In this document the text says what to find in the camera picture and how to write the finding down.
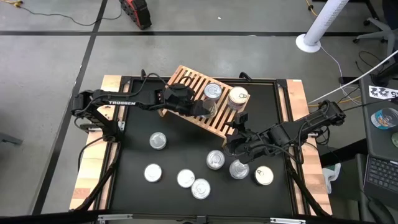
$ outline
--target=floor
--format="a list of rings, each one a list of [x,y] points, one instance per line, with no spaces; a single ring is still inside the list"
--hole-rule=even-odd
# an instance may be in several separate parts
[[[34,12],[67,14],[88,24],[96,20],[102,2],[107,2],[103,17],[119,15],[118,0],[36,0],[24,5]],[[308,101],[338,87],[337,64],[326,53],[306,54],[295,45],[297,34],[306,32],[315,19],[304,0],[147,3],[153,23],[150,31],[197,33],[90,35],[93,28],[99,33],[134,34],[139,29],[125,13],[116,20],[102,20],[95,28],[76,25],[64,17],[31,15],[0,3],[0,131],[24,140],[21,146],[0,145],[0,216],[31,213],[60,122],[67,117],[64,113],[72,89],[80,85],[75,83],[76,78],[83,78],[81,90],[94,90],[100,87],[103,75],[138,75],[144,68],[171,76],[182,64],[211,77],[236,77],[246,72],[253,78],[301,79]],[[319,12],[324,3],[313,5]],[[379,1],[373,1],[373,5],[382,16]],[[340,62],[344,75],[361,74],[355,65],[361,50],[385,57],[386,44],[378,40],[352,43],[354,34],[349,32],[376,31],[375,27],[362,25],[369,16],[365,4],[349,3],[328,29],[333,37],[322,38],[322,46]],[[31,31],[50,34],[32,35]],[[80,31],[82,35],[70,31]],[[199,35],[201,31],[215,32]],[[219,31],[228,33],[219,35]],[[239,32],[265,35],[243,36]],[[342,96],[336,93],[329,100]],[[364,137],[362,111],[351,110],[347,116],[342,127],[331,128],[330,146],[339,148]],[[78,152],[86,135],[69,121],[67,125],[44,213],[67,211],[73,193]]]

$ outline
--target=computer keyboard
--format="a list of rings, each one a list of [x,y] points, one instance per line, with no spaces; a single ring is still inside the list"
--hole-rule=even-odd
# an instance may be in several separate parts
[[[398,166],[369,157],[368,182],[398,192]]]

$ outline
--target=wooden rack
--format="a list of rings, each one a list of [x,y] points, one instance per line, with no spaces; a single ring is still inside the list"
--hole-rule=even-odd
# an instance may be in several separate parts
[[[236,110],[232,110],[228,105],[228,94],[229,91],[231,91],[232,87],[229,85],[225,85],[224,83],[221,83],[214,78],[210,78],[204,74],[201,74],[197,71],[194,71],[190,68],[187,68],[183,65],[180,65],[178,69],[175,71],[173,76],[171,76],[168,84],[171,85],[173,83],[183,83],[184,85],[189,85],[190,88],[195,91],[194,95],[194,100],[204,100],[205,95],[204,95],[204,89],[207,84],[209,83],[217,83],[219,86],[221,86],[222,94],[221,97],[217,100],[216,105],[217,105],[217,114],[210,119],[198,117],[198,116],[191,116],[191,117],[186,117],[186,116],[180,116],[178,113],[175,113],[173,111],[169,111],[166,109],[160,110],[159,114],[161,116],[164,116],[166,112],[171,112],[173,114],[176,114],[177,116],[180,116],[183,119],[186,119],[187,121],[204,128],[208,130],[211,133],[214,133],[222,138],[226,138],[226,134],[233,134],[234,129],[230,128],[229,126],[225,125],[225,122],[232,121],[234,118],[235,114],[237,113]],[[238,111],[242,112],[244,108],[246,107],[246,104],[248,103],[250,99],[250,95],[248,95],[248,100],[247,102],[243,105],[243,107]]]

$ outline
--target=black and white sticker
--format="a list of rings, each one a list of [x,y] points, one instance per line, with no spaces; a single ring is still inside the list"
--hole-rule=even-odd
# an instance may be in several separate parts
[[[398,96],[398,90],[369,85],[369,96],[381,100],[395,98]]]

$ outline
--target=black table surface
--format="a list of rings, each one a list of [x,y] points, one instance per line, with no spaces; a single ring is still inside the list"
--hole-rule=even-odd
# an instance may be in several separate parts
[[[246,107],[248,128],[262,131],[279,122],[273,85],[240,86],[251,94]],[[133,91],[137,87],[139,83],[134,84]],[[144,89],[162,87],[159,82],[147,82]],[[149,145],[149,136],[158,131],[167,137],[167,145],[161,151]],[[229,165],[235,158],[226,156],[220,170],[211,170],[206,165],[207,154],[215,149],[222,151],[222,143],[222,138],[172,113],[161,118],[155,112],[130,108],[110,209],[153,215],[291,216],[283,156],[260,157],[249,164],[249,176],[235,180],[229,174]],[[157,183],[144,178],[144,169],[151,163],[162,168],[162,177]],[[259,166],[272,169],[274,181],[270,185],[259,186],[253,181],[254,171]],[[206,199],[195,199],[190,189],[178,185],[177,174],[182,169],[190,169],[196,178],[210,183],[211,192]]]
[[[361,86],[362,104],[380,101],[380,99],[369,96],[369,85],[375,86],[369,75],[362,78],[359,81],[359,84]],[[398,81],[390,80],[389,85],[386,88],[398,90]],[[394,108],[398,110],[398,105],[395,105],[390,101],[383,101],[363,107],[368,153],[374,157],[387,159],[388,161],[398,161],[398,148],[395,147],[391,141],[391,135],[398,132],[398,126],[387,130],[381,130],[375,127],[371,121],[372,114],[383,108]]]

